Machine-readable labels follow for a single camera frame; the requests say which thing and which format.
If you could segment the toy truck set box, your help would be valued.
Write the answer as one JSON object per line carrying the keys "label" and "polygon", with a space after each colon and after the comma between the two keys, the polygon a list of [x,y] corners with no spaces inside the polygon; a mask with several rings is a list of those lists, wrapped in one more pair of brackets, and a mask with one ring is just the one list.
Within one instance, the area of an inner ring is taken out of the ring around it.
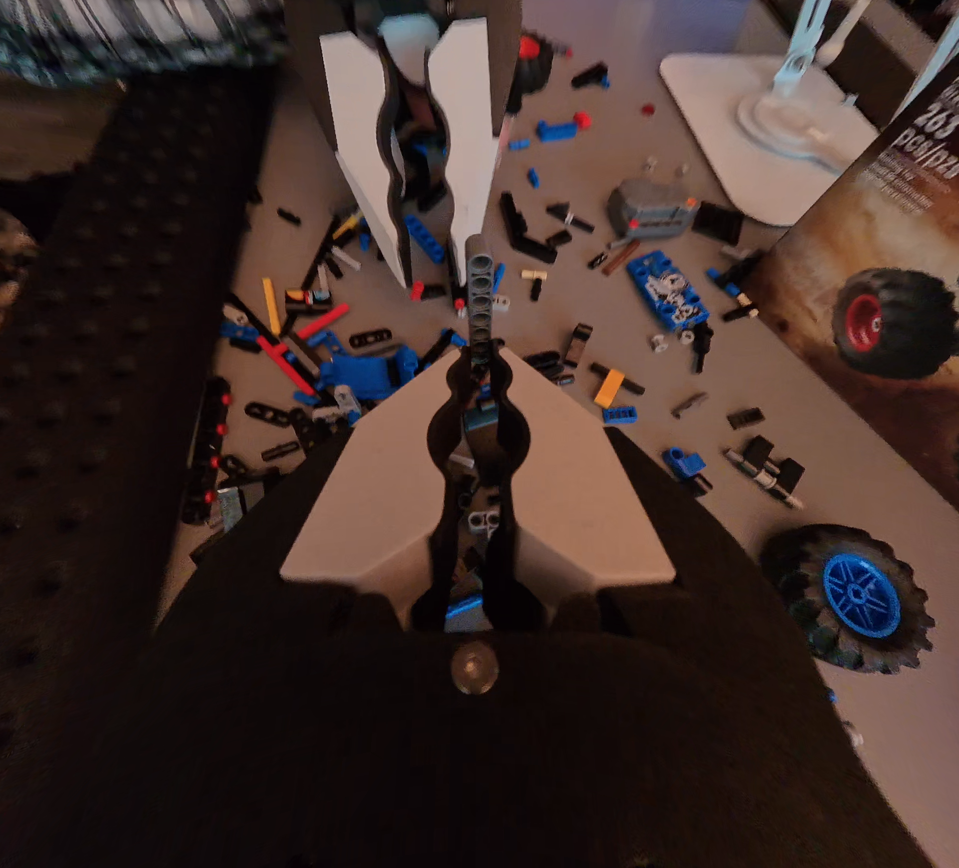
{"label": "toy truck set box", "polygon": [[958,59],[779,239],[745,289],[767,324],[958,504]]}

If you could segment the red toy axle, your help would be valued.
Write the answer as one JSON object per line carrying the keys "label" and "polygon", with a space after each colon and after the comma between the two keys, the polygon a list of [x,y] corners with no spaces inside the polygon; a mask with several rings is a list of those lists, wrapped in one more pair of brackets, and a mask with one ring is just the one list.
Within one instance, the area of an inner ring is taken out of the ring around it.
{"label": "red toy axle", "polygon": [[256,343],[296,386],[296,389],[300,393],[313,399],[318,398],[316,375],[306,368],[305,364],[297,357],[293,349],[276,339],[273,335],[265,335],[263,333],[258,334]]}

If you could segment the black toy connector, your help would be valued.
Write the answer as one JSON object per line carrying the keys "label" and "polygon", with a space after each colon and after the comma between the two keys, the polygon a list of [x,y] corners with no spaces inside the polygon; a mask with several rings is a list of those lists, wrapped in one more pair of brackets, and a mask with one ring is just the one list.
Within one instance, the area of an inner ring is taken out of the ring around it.
{"label": "black toy connector", "polygon": [[741,449],[723,449],[722,454],[737,471],[777,502],[792,510],[805,509],[796,496],[796,489],[806,474],[806,468],[791,457],[775,459],[775,445],[761,434],[756,434]]}

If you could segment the grey desk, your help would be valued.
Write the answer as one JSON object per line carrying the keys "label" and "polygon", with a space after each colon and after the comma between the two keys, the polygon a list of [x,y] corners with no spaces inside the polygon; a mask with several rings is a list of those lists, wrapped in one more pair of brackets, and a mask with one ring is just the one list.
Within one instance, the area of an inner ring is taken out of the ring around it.
{"label": "grey desk", "polygon": [[[739,556],[757,557],[774,531],[808,523],[869,530],[909,563],[929,592],[936,621],[933,650],[918,670],[857,674],[805,655],[818,688],[835,690],[837,718],[864,737],[854,751],[884,799],[905,822],[935,866],[957,866],[957,512],[843,400],[759,321],[713,322],[716,338],[705,374],[688,371],[689,351],[656,355],[647,345],[655,325],[623,269],[609,277],[586,268],[611,237],[605,201],[614,185],[637,175],[649,155],[657,176],[688,163],[693,195],[728,205],[659,75],[667,54],[701,49],[763,48],[783,43],[753,0],[524,0],[533,27],[571,44],[544,92],[524,104],[515,137],[533,135],[537,119],[561,122],[575,110],[593,116],[593,130],[576,140],[507,152],[497,191],[511,190],[531,234],[556,231],[545,205],[571,203],[596,225],[593,236],[562,249],[542,299],[528,300],[521,268],[533,260],[510,254],[497,203],[487,231],[497,261],[508,263],[503,290],[512,308],[495,313],[497,333],[518,355],[558,347],[573,324],[594,326],[576,383],[562,388],[601,417],[592,398],[599,378],[592,361],[625,369],[644,385],[642,397],[622,392],[639,421],[626,435],[656,462],[669,444],[702,454],[713,493],[698,500],[737,539]],[[741,475],[722,454],[756,434],[775,445],[773,457],[806,468],[796,489],[805,509],[792,510]]]}

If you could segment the black square toy tile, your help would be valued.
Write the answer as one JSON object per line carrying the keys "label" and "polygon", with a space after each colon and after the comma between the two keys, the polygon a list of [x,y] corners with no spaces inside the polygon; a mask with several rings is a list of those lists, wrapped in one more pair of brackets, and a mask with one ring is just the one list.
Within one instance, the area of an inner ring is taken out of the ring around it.
{"label": "black square toy tile", "polygon": [[728,208],[715,203],[699,203],[691,224],[691,231],[719,242],[724,246],[736,248],[745,217],[736,208]]}

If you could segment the long black toy beam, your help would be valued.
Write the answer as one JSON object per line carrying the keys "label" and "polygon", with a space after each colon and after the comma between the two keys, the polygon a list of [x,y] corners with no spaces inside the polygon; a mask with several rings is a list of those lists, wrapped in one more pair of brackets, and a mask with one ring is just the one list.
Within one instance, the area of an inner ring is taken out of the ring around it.
{"label": "long black toy beam", "polygon": [[488,381],[492,358],[492,314],[495,264],[482,234],[465,242],[467,321],[471,379],[476,390]]}

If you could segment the white document stand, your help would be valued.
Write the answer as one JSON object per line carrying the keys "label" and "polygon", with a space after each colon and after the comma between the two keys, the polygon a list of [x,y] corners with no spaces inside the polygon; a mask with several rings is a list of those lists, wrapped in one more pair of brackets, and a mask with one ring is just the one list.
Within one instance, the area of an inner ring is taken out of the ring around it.
{"label": "white document stand", "polygon": [[857,0],[821,43],[833,0],[803,0],[788,50],[772,56],[672,54],[660,75],[740,212],[791,227],[878,136],[828,67],[872,0]]}

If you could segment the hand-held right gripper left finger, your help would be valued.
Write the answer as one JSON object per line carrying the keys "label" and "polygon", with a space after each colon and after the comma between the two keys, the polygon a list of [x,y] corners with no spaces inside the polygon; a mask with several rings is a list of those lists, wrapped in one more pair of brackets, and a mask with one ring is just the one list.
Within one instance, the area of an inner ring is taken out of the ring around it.
{"label": "hand-held right gripper left finger", "polygon": [[433,583],[429,540],[446,494],[428,430],[468,360],[449,351],[357,423],[281,565],[284,581],[381,595],[411,615]]}

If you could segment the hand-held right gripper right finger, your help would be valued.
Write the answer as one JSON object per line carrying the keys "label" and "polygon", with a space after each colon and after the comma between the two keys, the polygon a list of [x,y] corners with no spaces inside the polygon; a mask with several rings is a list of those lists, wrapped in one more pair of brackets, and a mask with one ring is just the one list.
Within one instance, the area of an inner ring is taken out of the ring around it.
{"label": "hand-held right gripper right finger", "polygon": [[676,570],[598,416],[508,348],[505,403],[520,418],[510,477],[513,574],[549,616],[573,597],[664,586]]}

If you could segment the blue printed toy panel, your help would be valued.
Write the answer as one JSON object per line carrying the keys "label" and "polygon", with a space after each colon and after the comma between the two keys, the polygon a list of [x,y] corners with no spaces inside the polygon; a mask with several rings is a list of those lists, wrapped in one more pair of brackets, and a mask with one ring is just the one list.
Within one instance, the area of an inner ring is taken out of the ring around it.
{"label": "blue printed toy panel", "polygon": [[650,251],[626,263],[626,273],[654,320],[667,333],[707,324],[711,314],[688,277],[664,251]]}

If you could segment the pile of toy building pieces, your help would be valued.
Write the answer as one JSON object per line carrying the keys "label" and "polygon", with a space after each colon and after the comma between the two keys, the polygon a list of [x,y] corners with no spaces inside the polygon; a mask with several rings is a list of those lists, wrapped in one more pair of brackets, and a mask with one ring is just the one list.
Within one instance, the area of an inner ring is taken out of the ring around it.
{"label": "pile of toy building pieces", "polygon": [[[540,244],[536,239],[528,235],[526,229],[522,229],[519,235],[520,243],[528,243],[523,249],[528,251],[530,257],[541,258],[545,262],[552,263],[555,260],[558,249],[569,242],[569,227],[574,227],[587,233],[594,232],[594,225],[583,220],[572,212],[567,203],[557,203],[549,205],[546,208],[546,214],[558,219],[563,224],[563,230],[554,234]],[[438,239],[426,227],[423,221],[414,214],[407,214],[404,217],[404,225],[409,231],[410,237],[425,252],[425,254],[438,265],[445,265],[450,255],[448,247],[441,246]],[[330,355],[329,362],[315,362],[317,377],[316,387],[318,398],[313,399],[303,395],[299,391],[295,398],[302,405],[307,407],[321,407],[323,404],[320,395],[334,395],[334,388],[346,386],[342,391],[355,398],[357,404],[336,403],[331,411],[333,421],[342,420],[348,422],[350,426],[354,425],[361,417],[361,408],[364,404],[381,402],[394,395],[399,389],[414,379],[414,375],[420,371],[432,366],[436,360],[450,346],[462,348],[468,347],[469,340],[463,339],[451,328],[445,328],[440,333],[438,342],[425,354],[421,356],[409,346],[397,345],[393,354],[375,356],[367,352],[366,355],[358,354],[361,350],[374,347],[390,349],[392,346],[393,332],[389,326],[379,329],[354,333],[349,337],[349,346],[351,351],[347,351],[342,345],[332,326],[345,315],[348,314],[350,307],[346,303],[328,306],[328,292],[314,292],[313,290],[304,290],[298,292],[299,301],[290,302],[288,308],[292,309],[323,309],[314,320],[308,323],[301,331],[291,329],[287,335],[291,338],[295,336],[302,343],[304,350],[314,350],[318,347],[325,347]],[[248,311],[241,301],[230,296],[223,307],[224,322],[221,323],[221,336],[227,339],[236,347],[243,347],[255,352],[261,352],[256,339],[258,334],[273,335],[279,341],[282,333],[277,335],[265,323],[261,323],[254,317],[252,311]],[[574,375],[569,367],[561,360],[560,355],[555,351],[551,354],[536,356],[529,362],[535,371],[540,372],[548,381],[559,387],[572,385]],[[279,428],[290,427],[294,424],[294,416],[270,406],[263,406],[259,403],[251,403],[247,406],[247,414],[253,419],[260,419],[270,425]]]}

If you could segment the black tire blue rim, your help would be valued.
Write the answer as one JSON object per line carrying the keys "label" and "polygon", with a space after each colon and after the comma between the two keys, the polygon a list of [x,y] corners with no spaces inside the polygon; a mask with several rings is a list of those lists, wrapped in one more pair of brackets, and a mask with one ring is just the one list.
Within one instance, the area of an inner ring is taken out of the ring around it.
{"label": "black tire blue rim", "polygon": [[810,654],[835,668],[917,670],[936,622],[913,568],[885,541],[852,527],[793,527],[769,538],[759,563]]}

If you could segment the small red-hub toy wheel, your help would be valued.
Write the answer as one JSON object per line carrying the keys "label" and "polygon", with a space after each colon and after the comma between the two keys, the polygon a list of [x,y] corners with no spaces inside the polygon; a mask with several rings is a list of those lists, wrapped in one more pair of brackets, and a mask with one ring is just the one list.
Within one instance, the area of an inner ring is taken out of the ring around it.
{"label": "small red-hub toy wheel", "polygon": [[510,96],[522,99],[544,89],[554,58],[554,46],[545,36],[522,32]]}

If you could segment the black beam with red pins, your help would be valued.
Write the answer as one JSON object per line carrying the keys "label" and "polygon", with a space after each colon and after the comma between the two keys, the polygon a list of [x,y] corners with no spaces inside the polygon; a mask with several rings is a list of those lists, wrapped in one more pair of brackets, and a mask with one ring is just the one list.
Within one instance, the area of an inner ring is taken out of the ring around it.
{"label": "black beam with red pins", "polygon": [[204,386],[188,458],[186,488],[180,520],[185,525],[205,523],[217,500],[222,445],[232,402],[230,383],[221,376],[210,377]]}

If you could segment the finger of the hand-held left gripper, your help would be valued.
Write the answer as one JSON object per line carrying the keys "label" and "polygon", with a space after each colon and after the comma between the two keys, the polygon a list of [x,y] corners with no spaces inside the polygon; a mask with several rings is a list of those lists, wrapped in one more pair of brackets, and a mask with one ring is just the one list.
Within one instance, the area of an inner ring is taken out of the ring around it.
{"label": "finger of the hand-held left gripper", "polygon": [[453,201],[449,240],[458,278],[466,278],[467,242],[482,233],[498,154],[485,17],[451,23],[427,55],[426,83],[447,133],[444,179]]}
{"label": "finger of the hand-held left gripper", "polygon": [[350,32],[322,35],[335,136],[335,155],[374,240],[399,284],[413,282],[410,241],[397,225],[399,174],[390,156],[390,130],[381,119],[388,73],[380,52]]}

